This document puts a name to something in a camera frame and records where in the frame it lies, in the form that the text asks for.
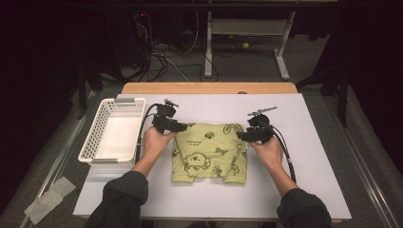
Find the folded towel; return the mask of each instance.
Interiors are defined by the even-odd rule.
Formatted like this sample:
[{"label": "folded towel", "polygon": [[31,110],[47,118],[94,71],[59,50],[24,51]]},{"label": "folded towel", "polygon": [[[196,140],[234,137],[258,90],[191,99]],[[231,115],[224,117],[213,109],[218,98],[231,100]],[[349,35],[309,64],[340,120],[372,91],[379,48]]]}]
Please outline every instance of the folded towel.
[{"label": "folded towel", "polygon": [[246,182],[246,142],[238,123],[191,123],[173,141],[172,180],[223,178],[226,183]]}]

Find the plastic basket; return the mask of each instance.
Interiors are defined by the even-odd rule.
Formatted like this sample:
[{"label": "plastic basket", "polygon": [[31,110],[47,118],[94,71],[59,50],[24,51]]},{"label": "plastic basket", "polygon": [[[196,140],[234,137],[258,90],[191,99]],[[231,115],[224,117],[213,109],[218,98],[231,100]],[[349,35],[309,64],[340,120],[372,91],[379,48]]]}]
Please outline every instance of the plastic basket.
[{"label": "plastic basket", "polygon": [[145,99],[104,99],[78,160],[92,166],[132,166]]}]

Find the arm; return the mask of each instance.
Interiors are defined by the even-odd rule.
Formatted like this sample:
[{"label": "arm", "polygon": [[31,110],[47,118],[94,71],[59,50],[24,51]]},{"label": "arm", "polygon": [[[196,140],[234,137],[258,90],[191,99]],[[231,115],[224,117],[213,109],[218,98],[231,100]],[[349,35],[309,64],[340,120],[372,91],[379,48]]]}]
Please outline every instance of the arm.
[{"label": "arm", "polygon": [[148,198],[146,177],[175,135],[163,135],[154,126],[145,131],[142,158],[129,172],[105,185],[103,200],[91,214],[85,227],[139,226],[140,207]]},{"label": "arm", "polygon": [[325,204],[315,195],[299,189],[282,167],[283,152],[278,139],[265,144],[249,143],[269,171],[281,195],[278,217],[285,227],[331,227],[331,218]]},{"label": "arm", "polygon": [[281,197],[288,191],[298,188],[282,167],[283,153],[278,139],[272,137],[265,144],[256,142],[250,142],[249,144],[255,149],[259,159],[266,166]]}]

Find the dark jacket sleeve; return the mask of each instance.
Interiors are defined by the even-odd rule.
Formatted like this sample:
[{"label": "dark jacket sleeve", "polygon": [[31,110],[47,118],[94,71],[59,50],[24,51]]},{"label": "dark jacket sleeve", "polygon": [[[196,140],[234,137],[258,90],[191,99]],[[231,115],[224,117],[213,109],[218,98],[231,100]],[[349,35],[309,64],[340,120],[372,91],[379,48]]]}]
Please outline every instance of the dark jacket sleeve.
[{"label": "dark jacket sleeve", "polygon": [[148,198],[148,181],[142,173],[129,171],[104,187],[103,199],[84,227],[138,227],[140,206]]},{"label": "dark jacket sleeve", "polygon": [[331,217],[322,200],[299,188],[290,190],[281,199],[278,217],[286,228],[332,227]]}]

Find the wire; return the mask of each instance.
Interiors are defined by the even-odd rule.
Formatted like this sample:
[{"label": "wire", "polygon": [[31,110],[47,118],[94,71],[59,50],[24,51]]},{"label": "wire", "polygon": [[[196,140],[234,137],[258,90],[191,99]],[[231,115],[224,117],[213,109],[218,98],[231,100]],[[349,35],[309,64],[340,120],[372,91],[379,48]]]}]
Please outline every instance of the wire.
[{"label": "wire", "polygon": [[199,13],[196,11],[196,22],[197,22],[197,28],[196,28],[196,38],[195,38],[195,42],[193,42],[193,46],[191,49],[189,49],[186,53],[184,54],[188,54],[190,51],[193,50],[193,47],[196,45],[196,41],[198,40],[198,36],[199,36]]},{"label": "wire", "polygon": [[288,153],[288,149],[287,149],[287,146],[285,144],[285,140],[282,137],[281,133],[279,133],[279,135],[280,135],[279,136],[278,133],[275,130],[272,129],[272,128],[274,128],[272,125],[268,125],[268,124],[263,123],[263,122],[258,122],[258,123],[264,125],[265,127],[267,127],[271,131],[271,133],[274,136],[276,136],[276,138],[278,139],[279,144],[281,145],[282,151],[284,152],[285,158],[287,159],[288,167],[290,169],[291,179],[294,181],[294,183],[297,183],[296,172],[294,170],[293,162],[291,161],[290,154]]},{"label": "wire", "polygon": [[143,134],[143,128],[144,128],[145,120],[147,119],[147,117],[150,116],[150,115],[148,115],[148,113],[150,112],[151,108],[153,108],[154,106],[157,106],[157,105],[158,104],[153,104],[145,112],[145,115],[144,115],[144,118],[143,118],[143,121],[142,121],[142,125],[140,126],[139,136],[137,137],[136,159],[134,161],[135,163],[137,163],[139,161],[139,159],[140,159],[140,149],[142,148],[142,134]]},{"label": "wire", "polygon": [[[204,55],[204,57],[205,57],[205,59],[206,59],[208,62],[210,62],[211,66],[214,68],[214,71],[216,71],[217,79],[214,80],[213,82],[217,82],[217,81],[219,80],[219,78],[220,78],[220,75],[219,75],[219,72],[218,72],[217,69],[216,69],[216,66],[211,62],[211,60],[207,57],[207,55]],[[202,79],[202,76],[201,76],[201,75],[199,76],[199,79],[200,79],[201,82],[209,82],[209,81],[204,81],[204,80]]]},{"label": "wire", "polygon": [[176,68],[177,70],[178,70],[178,72],[182,75],[182,77],[189,83],[189,80],[187,80],[187,78],[186,77],[184,77],[184,75],[181,73],[181,71],[175,66],[175,64],[174,63],[172,63],[172,61],[168,58],[168,57],[164,57],[167,61],[169,61],[171,64],[172,64],[172,66],[174,67],[174,68]]}]

